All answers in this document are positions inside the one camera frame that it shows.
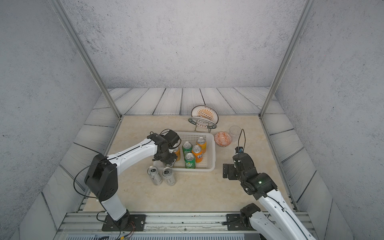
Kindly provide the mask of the green Sprite can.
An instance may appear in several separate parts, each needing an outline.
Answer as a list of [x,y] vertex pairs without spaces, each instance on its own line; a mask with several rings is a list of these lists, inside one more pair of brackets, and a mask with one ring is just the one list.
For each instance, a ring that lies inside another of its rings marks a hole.
[[186,153],[184,156],[185,159],[185,168],[186,169],[195,169],[196,168],[196,158],[193,153]]

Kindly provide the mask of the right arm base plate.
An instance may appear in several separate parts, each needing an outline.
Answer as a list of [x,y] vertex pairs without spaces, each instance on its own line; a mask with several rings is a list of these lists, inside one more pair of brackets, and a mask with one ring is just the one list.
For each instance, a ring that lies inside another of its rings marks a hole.
[[253,231],[248,218],[241,214],[227,214],[226,221],[222,223],[228,231]]

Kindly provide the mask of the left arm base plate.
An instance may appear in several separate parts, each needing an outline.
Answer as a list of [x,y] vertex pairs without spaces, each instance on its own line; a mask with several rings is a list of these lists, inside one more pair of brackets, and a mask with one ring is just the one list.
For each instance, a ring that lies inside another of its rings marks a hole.
[[103,232],[143,232],[146,215],[141,214],[130,214],[129,216],[124,215],[120,220],[115,221],[110,215],[107,215],[105,222],[102,226]]

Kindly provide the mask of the white Monster can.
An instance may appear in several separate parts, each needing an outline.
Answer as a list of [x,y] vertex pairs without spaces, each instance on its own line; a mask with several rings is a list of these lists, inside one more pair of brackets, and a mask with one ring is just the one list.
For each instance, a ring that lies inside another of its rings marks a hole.
[[159,186],[162,182],[163,182],[163,179],[159,173],[159,169],[155,166],[150,166],[148,169],[147,169],[147,174],[149,175],[152,183],[155,185],[155,186]]
[[165,167],[162,171],[162,177],[169,186],[174,186],[176,184],[176,179],[172,168]]

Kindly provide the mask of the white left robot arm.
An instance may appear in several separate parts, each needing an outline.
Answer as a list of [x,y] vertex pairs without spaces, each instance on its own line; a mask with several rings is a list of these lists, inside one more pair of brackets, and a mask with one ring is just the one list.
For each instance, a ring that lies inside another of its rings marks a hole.
[[85,176],[85,184],[95,195],[108,217],[115,223],[130,218],[130,213],[118,197],[118,176],[128,168],[148,157],[173,166],[177,155],[173,149],[181,143],[179,135],[173,130],[164,134],[151,133],[140,143],[116,154],[99,154],[92,160]]

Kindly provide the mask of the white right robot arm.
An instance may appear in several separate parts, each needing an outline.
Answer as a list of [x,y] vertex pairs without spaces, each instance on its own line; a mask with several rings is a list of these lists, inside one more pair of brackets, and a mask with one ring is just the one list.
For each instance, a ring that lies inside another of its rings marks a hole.
[[223,222],[224,226],[241,225],[246,230],[256,230],[266,240],[314,240],[315,237],[290,209],[272,178],[259,173],[252,158],[242,147],[236,148],[233,164],[223,165],[223,177],[239,180],[244,191],[253,196],[274,218],[273,223],[261,209],[251,203],[240,210],[236,220]]

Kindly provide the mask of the white plastic basket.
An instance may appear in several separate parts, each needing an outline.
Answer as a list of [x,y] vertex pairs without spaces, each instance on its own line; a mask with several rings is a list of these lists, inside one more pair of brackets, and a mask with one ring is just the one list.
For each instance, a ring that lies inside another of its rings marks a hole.
[[[172,166],[174,171],[184,171],[184,172],[211,172],[215,168],[216,164],[216,147],[214,136],[210,133],[199,133],[199,132],[181,132],[177,131],[181,139],[181,145],[179,146],[181,152],[181,159],[176,161]],[[186,169],[185,160],[182,151],[182,145],[184,142],[188,141],[191,144],[196,144],[196,140],[199,137],[203,137],[207,142],[206,152],[203,153],[203,160],[200,163],[196,164],[195,169]]]

